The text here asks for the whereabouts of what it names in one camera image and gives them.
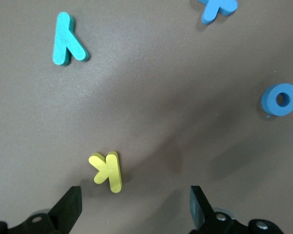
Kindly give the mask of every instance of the yellow foam letter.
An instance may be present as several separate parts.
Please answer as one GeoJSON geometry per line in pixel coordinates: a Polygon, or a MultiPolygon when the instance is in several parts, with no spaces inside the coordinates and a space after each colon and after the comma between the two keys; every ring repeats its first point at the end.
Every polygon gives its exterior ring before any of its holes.
{"type": "Polygon", "coordinates": [[[122,177],[117,152],[109,152],[106,158],[99,153],[94,153],[89,158],[89,163],[98,169],[93,179],[96,184],[102,184],[108,178],[111,191],[113,193],[121,191],[122,177]]]}

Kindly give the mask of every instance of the blue letter y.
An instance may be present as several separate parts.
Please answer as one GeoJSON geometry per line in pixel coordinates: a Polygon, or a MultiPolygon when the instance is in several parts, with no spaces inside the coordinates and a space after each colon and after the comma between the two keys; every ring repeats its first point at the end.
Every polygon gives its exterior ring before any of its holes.
{"type": "Polygon", "coordinates": [[[56,65],[67,65],[70,53],[75,59],[86,61],[89,54],[74,35],[74,19],[66,12],[60,12],[55,29],[53,62],[56,65]]]}

